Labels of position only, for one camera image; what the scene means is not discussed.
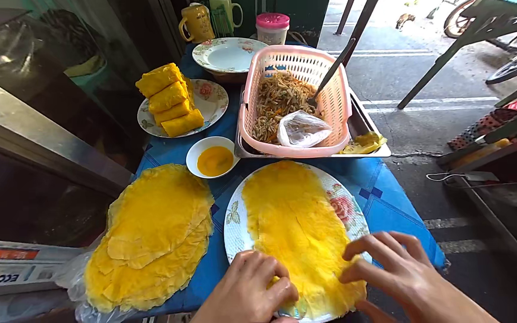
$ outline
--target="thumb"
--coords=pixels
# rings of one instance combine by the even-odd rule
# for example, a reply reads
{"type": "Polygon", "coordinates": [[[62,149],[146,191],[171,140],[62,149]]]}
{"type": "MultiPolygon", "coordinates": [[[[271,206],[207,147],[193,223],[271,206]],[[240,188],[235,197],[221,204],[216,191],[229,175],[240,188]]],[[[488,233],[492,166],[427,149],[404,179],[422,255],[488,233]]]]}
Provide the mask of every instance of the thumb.
{"type": "Polygon", "coordinates": [[[377,305],[374,305],[367,301],[366,299],[362,299],[355,304],[357,310],[362,311],[364,314],[368,315],[372,322],[374,323],[393,323],[396,322],[392,316],[386,314],[381,309],[378,308],[377,305]]]}
{"type": "Polygon", "coordinates": [[[288,316],[281,316],[270,323],[298,323],[298,319],[288,316]]]}

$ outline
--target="metal tray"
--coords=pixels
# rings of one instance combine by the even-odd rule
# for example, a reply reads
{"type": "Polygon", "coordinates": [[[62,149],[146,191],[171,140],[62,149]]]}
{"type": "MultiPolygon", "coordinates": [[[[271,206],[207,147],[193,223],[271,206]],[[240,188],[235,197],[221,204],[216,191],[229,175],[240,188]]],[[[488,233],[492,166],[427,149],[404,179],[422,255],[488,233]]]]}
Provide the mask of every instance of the metal tray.
{"type": "MultiPolygon", "coordinates": [[[[245,86],[241,87],[241,96],[240,102],[242,102],[242,94],[245,90],[245,86]]],[[[378,128],[370,119],[368,112],[363,107],[360,100],[356,97],[355,93],[352,90],[350,92],[350,104],[352,104],[352,115],[348,118],[348,130],[350,132],[350,137],[354,138],[356,136],[364,135],[369,131],[374,131],[376,133],[380,133],[378,128]]],[[[242,138],[237,122],[237,131],[235,133],[234,140],[234,155],[239,158],[278,158],[278,159],[286,159],[285,157],[279,157],[275,155],[267,155],[258,150],[251,147],[247,142],[242,138]]],[[[339,158],[366,158],[366,157],[389,157],[391,155],[390,148],[387,144],[383,144],[379,149],[367,153],[367,154],[334,154],[328,157],[339,157],[339,158]]]]}

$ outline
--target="plate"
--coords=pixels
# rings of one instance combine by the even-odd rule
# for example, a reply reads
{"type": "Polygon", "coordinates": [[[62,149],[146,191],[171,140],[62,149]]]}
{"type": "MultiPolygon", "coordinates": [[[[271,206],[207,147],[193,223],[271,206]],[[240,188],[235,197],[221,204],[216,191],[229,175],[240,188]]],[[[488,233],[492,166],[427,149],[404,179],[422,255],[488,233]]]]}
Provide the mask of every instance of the plate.
{"type": "MultiPolygon", "coordinates": [[[[207,129],[223,116],[227,106],[229,106],[229,96],[219,84],[201,79],[191,79],[191,82],[195,95],[195,108],[199,109],[203,118],[205,118],[205,124],[174,138],[191,136],[207,129]]],[[[137,122],[143,130],[153,136],[170,138],[162,127],[155,125],[154,116],[149,112],[149,99],[143,100],[143,103],[139,106],[137,122]]]]}
{"type": "Polygon", "coordinates": [[[227,37],[201,42],[192,51],[192,58],[202,67],[221,73],[244,73],[249,71],[250,60],[255,53],[265,48],[264,42],[227,37]]]}
{"type": "MultiPolygon", "coordinates": [[[[322,182],[322,187],[326,190],[330,198],[330,203],[334,207],[336,214],[345,225],[346,235],[352,240],[356,240],[365,234],[369,234],[368,224],[364,218],[364,214],[355,198],[348,192],[346,187],[342,185],[334,177],[330,176],[327,172],[320,170],[317,167],[297,163],[303,165],[309,170],[312,170],[317,174],[318,178],[322,182]]],[[[247,178],[245,178],[234,191],[233,196],[230,198],[229,205],[225,215],[225,249],[226,256],[231,263],[234,256],[241,251],[253,249],[255,242],[250,237],[247,231],[247,209],[245,202],[242,199],[242,188],[245,186],[247,180],[251,178],[256,172],[262,170],[264,167],[255,170],[247,178]]],[[[364,252],[363,258],[372,262],[372,257],[364,252]]],[[[323,323],[336,319],[330,313],[317,317],[315,319],[302,318],[301,323],[323,323]]]]}

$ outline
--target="shredded vegetable filling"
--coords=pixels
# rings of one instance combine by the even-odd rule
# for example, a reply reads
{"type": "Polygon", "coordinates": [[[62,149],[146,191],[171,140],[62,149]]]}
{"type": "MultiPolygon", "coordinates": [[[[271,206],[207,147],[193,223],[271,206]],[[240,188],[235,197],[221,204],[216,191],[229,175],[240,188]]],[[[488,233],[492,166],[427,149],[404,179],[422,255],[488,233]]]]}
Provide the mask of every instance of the shredded vegetable filling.
{"type": "Polygon", "coordinates": [[[322,119],[308,99],[316,89],[311,84],[300,81],[287,71],[277,71],[258,82],[257,119],[253,128],[253,138],[263,143],[279,144],[276,133],[279,121],[287,114],[303,110],[322,119]]]}

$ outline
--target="polka dot cloth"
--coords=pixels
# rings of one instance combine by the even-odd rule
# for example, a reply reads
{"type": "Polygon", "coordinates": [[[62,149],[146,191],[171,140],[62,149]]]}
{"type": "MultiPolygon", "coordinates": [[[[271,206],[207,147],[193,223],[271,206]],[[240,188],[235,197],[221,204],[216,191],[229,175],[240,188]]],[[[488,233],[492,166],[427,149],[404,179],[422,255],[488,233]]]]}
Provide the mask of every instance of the polka dot cloth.
{"type": "Polygon", "coordinates": [[[452,150],[459,150],[460,148],[466,147],[473,143],[478,137],[501,127],[506,121],[516,115],[516,110],[498,108],[468,127],[460,135],[456,136],[456,138],[450,140],[448,145],[452,150]]]}

